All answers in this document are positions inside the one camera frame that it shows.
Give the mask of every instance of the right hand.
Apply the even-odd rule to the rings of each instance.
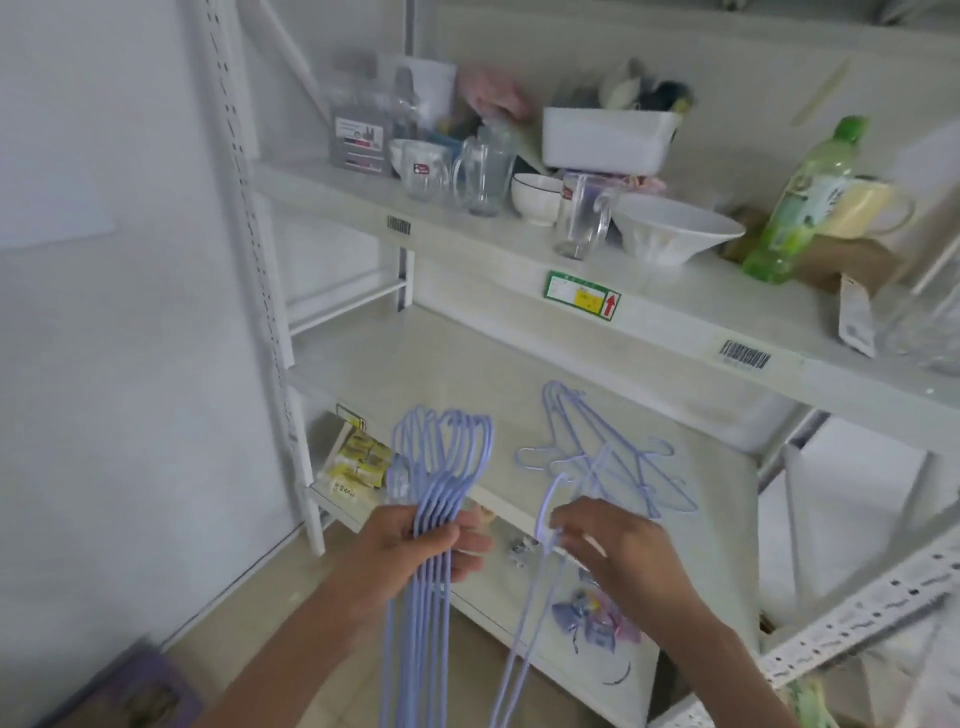
[[[560,546],[660,646],[680,637],[691,619],[711,617],[657,523],[605,500],[579,497],[553,512],[550,527],[562,530]]]

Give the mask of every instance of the tan mug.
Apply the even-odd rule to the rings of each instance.
[[[870,224],[874,218],[892,205],[903,206],[900,221],[890,228],[871,230]],[[856,177],[847,185],[836,207],[817,232],[847,240],[886,235],[905,228],[916,213],[916,200],[896,185],[875,177]]]

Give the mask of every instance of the left hand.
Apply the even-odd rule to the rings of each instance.
[[[417,506],[382,505],[370,514],[360,533],[322,585],[324,597],[365,623],[406,585],[417,567],[453,549],[450,578],[458,582],[483,568],[476,554],[493,548],[493,539],[473,530],[478,515],[461,511],[455,521],[413,538]]]

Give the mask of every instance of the hand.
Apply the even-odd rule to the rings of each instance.
[[[557,508],[550,526],[563,531],[560,546],[587,567],[623,613],[660,646],[690,619],[709,616],[662,526],[589,497]]]
[[[476,513],[461,511],[455,521],[413,538],[417,506],[382,505],[373,510],[348,551],[322,585],[324,598],[333,600],[351,617],[366,622],[406,585],[417,567],[432,556],[453,549],[450,580],[463,581],[483,568],[493,539],[474,528]]]

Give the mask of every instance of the green label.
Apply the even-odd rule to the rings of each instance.
[[[616,307],[620,303],[620,294],[616,291],[560,271],[550,271],[547,275],[543,297],[550,301],[572,305],[581,311],[599,316],[604,321],[610,321],[613,318]]]

